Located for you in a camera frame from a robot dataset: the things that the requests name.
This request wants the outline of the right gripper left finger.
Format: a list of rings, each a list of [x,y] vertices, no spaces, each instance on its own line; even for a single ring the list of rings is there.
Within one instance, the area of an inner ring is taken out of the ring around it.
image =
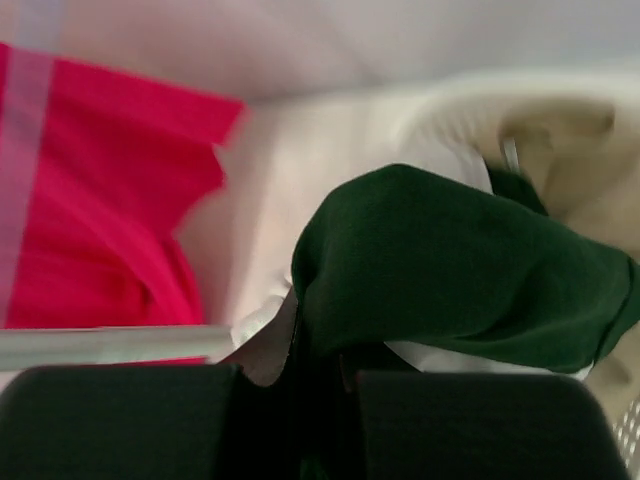
[[[5,479],[294,479],[297,302],[215,365],[37,367],[1,395]]]

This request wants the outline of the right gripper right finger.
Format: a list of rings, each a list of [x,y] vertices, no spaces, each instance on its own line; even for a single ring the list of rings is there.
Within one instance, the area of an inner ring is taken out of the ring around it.
[[[419,373],[380,349],[338,358],[360,479],[626,479],[611,428],[578,381]]]

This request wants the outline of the beige t shirt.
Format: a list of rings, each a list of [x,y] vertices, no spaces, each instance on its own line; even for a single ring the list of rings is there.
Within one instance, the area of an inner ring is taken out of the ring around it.
[[[494,190],[525,204],[533,259],[513,313],[550,341],[543,364],[589,364],[609,416],[639,393],[639,115],[606,99],[528,98],[480,129]]]

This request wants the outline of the green and white t shirt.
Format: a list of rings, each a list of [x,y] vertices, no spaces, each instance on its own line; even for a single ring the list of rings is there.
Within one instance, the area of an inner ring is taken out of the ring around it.
[[[338,186],[233,342],[292,293],[315,359],[383,345],[426,372],[584,377],[638,323],[638,263],[552,219],[526,180],[489,181],[395,164]]]

